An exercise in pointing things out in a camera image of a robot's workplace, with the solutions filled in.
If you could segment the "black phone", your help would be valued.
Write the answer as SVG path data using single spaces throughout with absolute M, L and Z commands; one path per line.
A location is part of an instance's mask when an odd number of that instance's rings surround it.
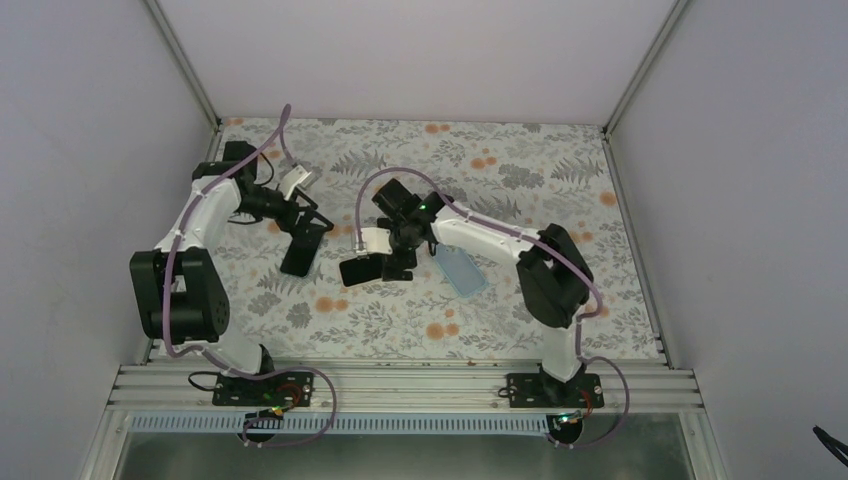
M 294 236 L 282 260 L 279 271 L 298 278 L 306 277 L 312 268 L 323 233 L 307 233 Z
M 344 260 L 339 263 L 341 283 L 346 288 L 381 281 L 383 278 L 383 254 L 370 254 Z

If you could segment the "light blue phone case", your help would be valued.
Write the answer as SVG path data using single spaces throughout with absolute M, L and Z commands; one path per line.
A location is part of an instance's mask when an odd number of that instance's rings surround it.
M 488 286 L 472 257 L 459 247 L 438 244 L 433 259 L 459 297 L 471 297 Z

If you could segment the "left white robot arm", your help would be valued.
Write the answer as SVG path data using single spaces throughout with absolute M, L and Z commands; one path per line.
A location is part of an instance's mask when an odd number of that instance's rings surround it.
M 270 188 L 257 179 L 261 153 L 245 141 L 226 143 L 218 162 L 202 162 L 192 173 L 190 197 L 169 233 L 151 250 L 133 254 L 129 271 L 145 335 L 179 358 L 196 353 L 223 374 L 240 377 L 239 392 L 255 405 L 270 402 L 278 377 L 268 350 L 230 324 L 230 302 L 214 266 L 230 218 L 245 214 L 272 221 L 290 235 L 282 273 L 305 277 L 323 237 L 334 225 L 306 187 L 312 172 L 294 165 Z

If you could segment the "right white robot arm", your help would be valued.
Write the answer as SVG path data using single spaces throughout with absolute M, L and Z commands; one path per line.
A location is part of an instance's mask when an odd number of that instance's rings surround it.
M 511 225 L 437 190 L 420 197 L 396 179 L 380 187 L 372 201 L 382 216 L 375 227 L 356 228 L 355 247 L 362 253 L 386 255 L 407 270 L 422 245 L 444 245 L 512 266 L 526 310 L 542 325 L 544 399 L 565 407 L 578 397 L 583 362 L 577 315 L 598 291 L 590 267 L 563 227 Z

